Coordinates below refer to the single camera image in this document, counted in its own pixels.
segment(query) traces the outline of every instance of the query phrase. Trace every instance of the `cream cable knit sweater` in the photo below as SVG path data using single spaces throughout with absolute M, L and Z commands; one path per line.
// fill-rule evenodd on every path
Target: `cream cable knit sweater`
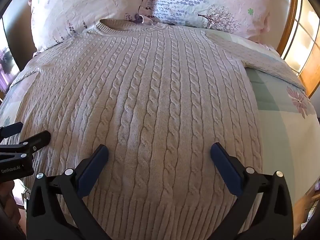
M 52 135 L 26 185 L 38 172 L 74 168 L 105 144 L 108 164 L 84 202 L 113 239 L 206 239 L 235 199 L 210 159 L 211 145 L 262 167 L 243 63 L 298 84 L 286 66 L 183 26 L 104 20 L 41 53 L 15 82 L 38 73 L 17 115 L 20 139 L 45 129 Z

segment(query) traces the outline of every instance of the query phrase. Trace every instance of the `metal screw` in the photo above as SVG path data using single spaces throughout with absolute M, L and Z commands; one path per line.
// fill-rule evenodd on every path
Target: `metal screw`
M 71 175 L 73 173 L 73 169 L 67 169 L 64 174 Z
M 43 173 L 42 172 L 37 174 L 37 179 L 41 179 L 42 177 L 43 177 Z
M 245 169 L 247 173 L 254 174 L 254 168 L 248 167 Z
M 277 171 L 276 174 L 277 174 L 277 176 L 280 177 L 280 178 L 283 177 L 283 173 L 282 173 L 281 171 Z

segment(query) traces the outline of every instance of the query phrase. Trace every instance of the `lavender print pillowcase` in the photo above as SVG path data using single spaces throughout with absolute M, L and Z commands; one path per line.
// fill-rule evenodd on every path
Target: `lavender print pillowcase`
M 269 0 L 143 0 L 139 14 L 259 42 L 261 32 L 268 30 Z

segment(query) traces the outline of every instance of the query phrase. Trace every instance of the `pink flower print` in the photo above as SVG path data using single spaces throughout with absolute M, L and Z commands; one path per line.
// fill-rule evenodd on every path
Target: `pink flower print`
M 297 91 L 293 91 L 289 87 L 287 87 L 287 92 L 289 97 L 291 98 L 293 105 L 297 107 L 298 112 L 302 114 L 302 117 L 305 119 L 305 115 L 308 116 L 305 96 L 299 94 Z

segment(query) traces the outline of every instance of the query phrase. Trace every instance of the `ribbed collar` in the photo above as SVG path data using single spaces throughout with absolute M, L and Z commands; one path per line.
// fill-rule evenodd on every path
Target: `ribbed collar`
M 102 19 L 95 25 L 94 29 L 101 35 L 122 35 L 130 36 L 140 33 L 150 33 L 154 31 L 163 30 L 167 27 L 167 24 L 157 23 L 153 26 L 138 25 L 123 20 L 114 19 Z

